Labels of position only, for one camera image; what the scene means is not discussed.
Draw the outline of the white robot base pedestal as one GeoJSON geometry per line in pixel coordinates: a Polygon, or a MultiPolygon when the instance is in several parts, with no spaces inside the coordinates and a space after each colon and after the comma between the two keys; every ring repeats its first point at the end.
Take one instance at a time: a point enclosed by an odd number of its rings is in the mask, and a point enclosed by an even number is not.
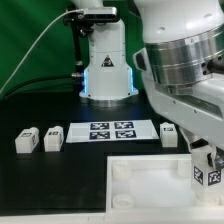
{"type": "Polygon", "coordinates": [[[125,25],[96,22],[89,35],[90,62],[84,70],[84,89],[79,93],[83,103],[115,107],[138,95],[133,86],[133,70],[126,62],[125,25]]]}

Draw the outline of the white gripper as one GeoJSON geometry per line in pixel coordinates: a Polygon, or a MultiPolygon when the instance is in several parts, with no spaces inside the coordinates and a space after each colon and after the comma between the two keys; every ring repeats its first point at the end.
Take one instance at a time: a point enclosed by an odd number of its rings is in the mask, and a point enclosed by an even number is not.
{"type": "Polygon", "coordinates": [[[188,141],[188,148],[203,139],[212,152],[206,157],[208,165],[224,169],[224,75],[215,73],[212,78],[191,86],[191,95],[174,95],[167,86],[153,80],[146,49],[133,56],[141,71],[148,101],[154,111],[177,124],[188,141]]]}

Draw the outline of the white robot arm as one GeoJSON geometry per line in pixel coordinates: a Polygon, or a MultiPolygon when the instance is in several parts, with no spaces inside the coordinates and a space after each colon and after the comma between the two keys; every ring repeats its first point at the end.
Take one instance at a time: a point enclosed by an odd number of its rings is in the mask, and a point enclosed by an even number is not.
{"type": "Polygon", "coordinates": [[[224,10],[219,0],[128,0],[142,20],[134,61],[153,109],[209,145],[224,168],[224,10]]]}

